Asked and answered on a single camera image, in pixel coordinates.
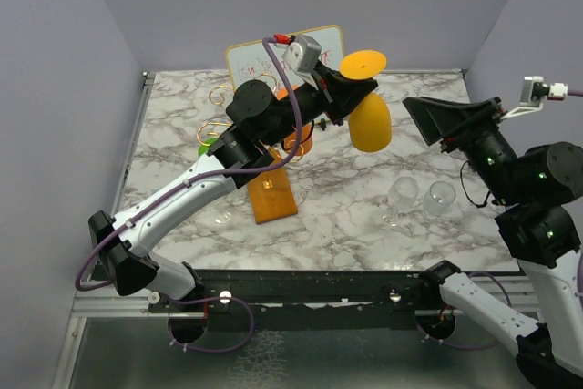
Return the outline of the green plastic wine glass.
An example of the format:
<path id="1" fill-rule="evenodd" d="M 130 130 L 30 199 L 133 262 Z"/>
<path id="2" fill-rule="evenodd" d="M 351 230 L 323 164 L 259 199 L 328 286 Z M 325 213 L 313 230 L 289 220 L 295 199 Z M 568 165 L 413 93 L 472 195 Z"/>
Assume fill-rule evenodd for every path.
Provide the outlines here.
<path id="1" fill-rule="evenodd" d="M 217 141 L 218 138 L 209 138 L 201 143 L 198 149 L 198 156 L 202 157 L 203 155 L 206 155 L 209 152 L 210 147 Z"/>

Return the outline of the yellow plastic wine glass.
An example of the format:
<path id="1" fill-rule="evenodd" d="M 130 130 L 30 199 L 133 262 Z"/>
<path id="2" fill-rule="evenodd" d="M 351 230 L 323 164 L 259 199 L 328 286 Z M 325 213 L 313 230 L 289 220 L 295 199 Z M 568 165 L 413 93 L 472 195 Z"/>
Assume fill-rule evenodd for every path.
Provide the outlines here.
<path id="1" fill-rule="evenodd" d="M 340 73 L 352 80 L 371 79 L 386 67 L 384 54 L 372 49 L 359 50 L 346 56 Z M 391 114 L 378 94 L 369 93 L 348 119 L 352 145 L 361 152 L 374 153 L 386 148 L 392 140 Z"/>

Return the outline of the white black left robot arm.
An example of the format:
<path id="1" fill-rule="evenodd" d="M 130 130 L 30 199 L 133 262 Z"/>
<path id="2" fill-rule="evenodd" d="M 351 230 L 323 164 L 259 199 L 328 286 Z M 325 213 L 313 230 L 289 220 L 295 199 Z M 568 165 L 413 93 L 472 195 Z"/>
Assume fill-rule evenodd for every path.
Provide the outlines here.
<path id="1" fill-rule="evenodd" d="M 280 169 L 290 157 L 269 151 L 320 115 L 343 123 L 378 87 L 370 77 L 354 80 L 318 63 L 315 82 L 292 88 L 278 99 L 259 79 L 241 84 L 226 108 L 231 120 L 209 150 L 179 177 L 130 209 L 99 211 L 88 221 L 92 253 L 120 296 L 144 289 L 160 292 L 178 309 L 195 309 L 201 298 L 194 271 L 152 255 L 154 247 L 184 220 L 213 201 L 244 187 L 260 174 Z"/>

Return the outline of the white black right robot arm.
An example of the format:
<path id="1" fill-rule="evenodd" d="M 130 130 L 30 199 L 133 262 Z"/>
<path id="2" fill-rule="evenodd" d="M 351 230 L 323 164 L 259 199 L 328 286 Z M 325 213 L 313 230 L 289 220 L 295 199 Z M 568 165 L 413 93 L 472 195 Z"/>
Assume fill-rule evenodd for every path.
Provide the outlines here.
<path id="1" fill-rule="evenodd" d="M 430 97 L 403 102 L 425 143 L 461 151 L 494 200 L 511 256 L 528 277 L 543 319 L 512 309 L 449 261 L 421 273 L 420 301 L 461 311 L 514 356 L 536 388 L 582 385 L 582 243 L 565 205 L 582 196 L 582 149 L 557 142 L 518 156 L 499 130 L 505 118 L 495 97 L 460 104 Z"/>

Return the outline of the orange plastic wine glass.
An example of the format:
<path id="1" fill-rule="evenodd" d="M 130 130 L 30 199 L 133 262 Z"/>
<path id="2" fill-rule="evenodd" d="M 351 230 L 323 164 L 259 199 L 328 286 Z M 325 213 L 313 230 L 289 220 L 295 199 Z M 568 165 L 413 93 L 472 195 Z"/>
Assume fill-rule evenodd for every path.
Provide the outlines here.
<path id="1" fill-rule="evenodd" d="M 288 92 L 285 87 L 279 89 L 276 93 L 276 98 L 282 100 L 284 97 L 288 96 Z M 302 139 L 300 146 L 296 151 L 295 157 L 299 161 L 304 155 L 309 153 L 313 146 L 312 134 L 314 130 L 314 122 L 307 123 L 302 127 Z M 286 152 L 290 152 L 296 143 L 297 133 L 293 132 L 290 136 L 286 137 L 281 143 L 281 149 Z"/>

